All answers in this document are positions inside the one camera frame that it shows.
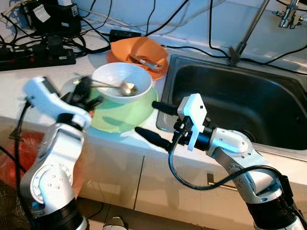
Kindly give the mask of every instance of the shoe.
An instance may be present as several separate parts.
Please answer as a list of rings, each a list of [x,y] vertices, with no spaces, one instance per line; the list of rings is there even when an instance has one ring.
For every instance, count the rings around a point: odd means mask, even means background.
[[[113,217],[109,219],[102,230],[127,230],[125,228],[124,222],[120,217]]]

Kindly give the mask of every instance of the orange bowl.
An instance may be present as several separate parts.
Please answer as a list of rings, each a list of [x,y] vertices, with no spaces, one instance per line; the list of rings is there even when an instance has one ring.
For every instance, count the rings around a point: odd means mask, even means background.
[[[146,56],[150,61],[162,64],[167,58],[167,51],[148,37],[132,37],[111,43],[113,55],[122,62],[133,63],[130,54]]]

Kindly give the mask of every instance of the red bag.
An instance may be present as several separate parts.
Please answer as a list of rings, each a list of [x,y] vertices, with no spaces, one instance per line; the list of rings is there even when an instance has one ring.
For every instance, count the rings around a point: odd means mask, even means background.
[[[23,141],[19,142],[19,161],[20,164],[26,169],[33,165],[37,153],[38,146],[42,142],[44,137],[43,133],[39,132],[22,132]],[[14,141],[12,141],[5,149],[12,155],[15,156],[15,146]],[[6,154],[0,156],[0,180],[5,184],[12,187],[16,187],[16,177],[15,177],[15,162],[9,158]]]

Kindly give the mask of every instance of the cabinet handle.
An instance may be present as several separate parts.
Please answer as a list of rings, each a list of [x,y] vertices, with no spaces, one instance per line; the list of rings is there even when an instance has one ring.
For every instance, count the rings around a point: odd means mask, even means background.
[[[216,183],[214,182],[214,176],[213,176],[213,174],[211,174],[211,173],[207,173],[207,181],[208,181],[208,185],[216,184]],[[221,185],[220,187],[221,187],[221,188],[230,189],[230,190],[232,190],[232,191],[238,191],[236,187],[230,186],[230,185],[225,185],[225,184],[224,184],[224,185]]]

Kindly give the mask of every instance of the white bowl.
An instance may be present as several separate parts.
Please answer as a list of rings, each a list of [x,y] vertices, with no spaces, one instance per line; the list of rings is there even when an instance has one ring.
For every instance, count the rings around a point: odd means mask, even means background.
[[[146,70],[137,65],[124,62],[114,62],[99,67],[94,71],[92,79],[114,86],[120,86],[123,81],[135,84],[138,88],[138,94],[129,97],[121,95],[118,89],[97,88],[107,99],[119,104],[127,104],[136,101],[146,94],[153,84],[152,77]]]

